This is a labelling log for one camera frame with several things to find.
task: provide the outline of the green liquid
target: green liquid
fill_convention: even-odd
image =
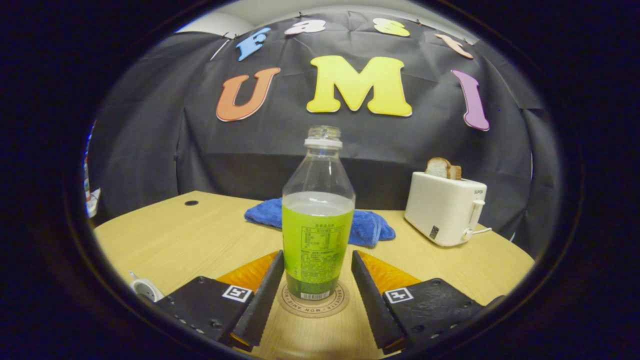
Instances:
[[[322,300],[335,291],[352,220],[353,203],[338,195],[303,192],[283,200],[284,263],[292,295]]]

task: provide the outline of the white toaster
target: white toaster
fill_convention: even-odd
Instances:
[[[444,247],[466,243],[484,206],[486,185],[414,172],[404,218]]]

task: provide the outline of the yellow letter m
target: yellow letter m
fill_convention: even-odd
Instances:
[[[340,101],[333,98],[333,86],[338,88],[349,109],[360,109],[373,86],[373,99],[367,107],[372,113],[407,117],[411,105],[404,99],[400,69],[404,63],[398,59],[377,56],[358,73],[341,56],[320,56],[311,60],[318,68],[316,96],[307,103],[312,113],[333,113]]]

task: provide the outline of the orange letter u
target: orange letter u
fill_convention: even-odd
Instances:
[[[271,79],[279,72],[279,67],[272,67],[256,72],[255,78],[258,79],[258,81],[253,89],[253,95],[246,104],[240,106],[236,106],[235,104],[236,96],[238,90],[240,90],[240,85],[242,85],[249,76],[240,75],[225,81],[225,83],[222,84],[224,89],[222,90],[218,107],[216,108],[216,116],[218,116],[218,119],[222,121],[242,120],[258,111],[262,103],[264,103],[264,99],[267,97]]]

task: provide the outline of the cork coaster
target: cork coaster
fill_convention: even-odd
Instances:
[[[302,300],[291,295],[286,281],[280,284],[277,297],[286,311],[303,318],[326,318],[341,312],[349,304],[349,292],[340,281],[335,292],[323,300]]]

